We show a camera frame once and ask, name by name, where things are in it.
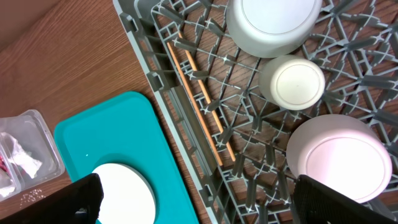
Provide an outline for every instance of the dish rack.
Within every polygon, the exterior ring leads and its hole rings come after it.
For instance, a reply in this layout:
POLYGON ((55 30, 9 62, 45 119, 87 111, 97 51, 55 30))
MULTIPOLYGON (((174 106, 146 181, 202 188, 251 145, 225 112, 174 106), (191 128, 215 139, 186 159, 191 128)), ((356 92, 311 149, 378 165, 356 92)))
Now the dish rack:
MULTIPOLYGON (((315 62, 326 78, 321 100, 303 111, 280 108, 260 94, 257 74, 269 59, 251 56, 234 44, 225 23, 227 3, 114 0, 211 222, 282 223, 294 218, 290 195, 295 178, 285 148, 298 126, 323 114, 358 118, 377 133, 394 170, 385 192, 398 190, 398 22, 394 21, 398 2, 323 1, 313 34, 293 52, 315 62), (381 11, 391 13, 379 17, 381 11), (167 42, 189 79, 194 102, 182 85, 167 42), (193 71, 185 50, 193 55, 199 72, 193 71), (210 103, 198 80, 204 82, 210 103), (193 104, 205 117, 223 166, 217 165, 193 104), (222 133, 212 111, 221 120, 222 133), (227 142, 235 161, 226 150, 227 142)), ((397 212, 391 213, 378 199, 364 205, 391 218, 397 212)))

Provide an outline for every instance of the white stain on table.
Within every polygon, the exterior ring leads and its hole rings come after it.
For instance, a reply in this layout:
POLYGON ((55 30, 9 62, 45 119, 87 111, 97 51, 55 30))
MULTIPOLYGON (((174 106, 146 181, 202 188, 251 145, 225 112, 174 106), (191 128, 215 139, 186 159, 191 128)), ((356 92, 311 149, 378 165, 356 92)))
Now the white stain on table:
POLYGON ((31 192, 27 194, 23 194, 21 197, 21 203, 19 204, 19 208, 25 207, 24 204, 32 204, 42 198, 45 198, 45 196, 42 193, 41 189, 34 189, 31 192))

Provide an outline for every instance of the small white cup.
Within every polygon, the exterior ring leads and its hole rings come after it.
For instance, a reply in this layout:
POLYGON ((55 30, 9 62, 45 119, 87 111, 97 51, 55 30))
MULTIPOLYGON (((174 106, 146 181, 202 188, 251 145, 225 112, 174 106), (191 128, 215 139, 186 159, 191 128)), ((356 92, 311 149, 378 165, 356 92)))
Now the small white cup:
POLYGON ((268 62, 259 77, 261 94, 271 103, 288 110, 314 105, 325 89, 325 77, 315 63, 294 55, 268 62))
POLYGON ((286 157, 294 176, 305 174, 358 203, 378 196, 392 174, 388 152, 369 126, 339 114, 298 127, 286 157))
POLYGON ((322 0, 229 0, 229 34, 245 52, 263 58, 288 54, 310 34, 322 0))

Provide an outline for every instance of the cutting board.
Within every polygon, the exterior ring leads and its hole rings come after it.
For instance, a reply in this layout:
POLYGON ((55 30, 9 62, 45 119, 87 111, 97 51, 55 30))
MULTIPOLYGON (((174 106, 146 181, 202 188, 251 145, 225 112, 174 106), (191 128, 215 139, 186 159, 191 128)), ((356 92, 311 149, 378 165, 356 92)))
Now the cutting board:
POLYGON ((62 121, 55 142, 72 182, 101 164, 125 164, 152 187, 156 224, 198 223, 152 105, 142 94, 123 93, 62 121))

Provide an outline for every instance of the wooden chopstick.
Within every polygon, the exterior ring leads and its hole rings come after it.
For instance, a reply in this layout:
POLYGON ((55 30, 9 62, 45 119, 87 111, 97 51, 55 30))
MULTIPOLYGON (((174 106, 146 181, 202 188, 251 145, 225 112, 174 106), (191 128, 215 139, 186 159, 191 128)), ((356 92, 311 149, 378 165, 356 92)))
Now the wooden chopstick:
POLYGON ((218 163, 219 166, 222 166, 223 165, 223 161, 221 161, 220 155, 217 152, 216 145, 213 142, 213 138, 212 138, 212 136, 211 136, 211 134, 210 134, 210 132, 209 132, 209 130, 207 128, 207 125, 205 123, 205 120, 203 119, 203 116, 201 115, 200 109, 199 109, 198 105, 196 104, 196 101, 195 101, 195 99, 193 97, 191 88, 190 88, 190 86, 188 84, 188 81, 185 78, 185 75, 184 75, 184 73, 181 70, 180 63, 178 62, 177 57, 175 56, 175 53, 173 51, 173 48, 172 48, 172 46, 170 45, 169 42, 167 43, 167 47, 170 50, 170 54, 172 55, 174 64, 177 67, 178 73, 180 74, 182 83, 185 86, 185 89, 186 89, 186 91, 188 93, 189 98, 191 99, 193 108, 195 109, 196 114, 198 115, 199 122, 200 122, 201 126, 203 127, 203 130, 205 131, 206 137, 207 137, 207 139, 208 139, 208 141, 210 143, 211 149, 213 150, 214 156, 216 157, 217 163, 218 163))
MULTIPOLYGON (((178 36, 180 38, 183 38, 181 32, 178 33, 178 36)), ((191 52, 189 52, 188 50, 185 50, 185 53, 186 53, 186 55, 188 57, 189 63, 191 64, 192 70, 197 71, 198 67, 196 66, 195 61, 193 60, 191 52)), ((201 91, 203 92, 203 94, 205 96, 206 102, 208 104, 211 103, 211 98, 210 98, 210 96, 209 96, 209 94, 207 92, 205 84, 203 83, 202 80, 198 80, 198 82, 199 82, 201 91)), ((219 119, 219 117, 217 115, 217 112, 215 110, 213 110, 211 113, 212 113, 212 115, 214 117, 214 120, 216 121, 216 124, 217 124, 217 127, 218 127, 219 131, 222 133, 224 131, 224 128, 223 128, 223 125, 221 125, 221 122, 220 122, 220 119, 219 119)), ((229 152, 229 154, 231 156, 232 161, 235 161, 236 158, 235 158, 234 152, 232 151, 232 147, 231 147, 229 142, 226 143, 226 148, 228 149, 228 152, 229 152)))

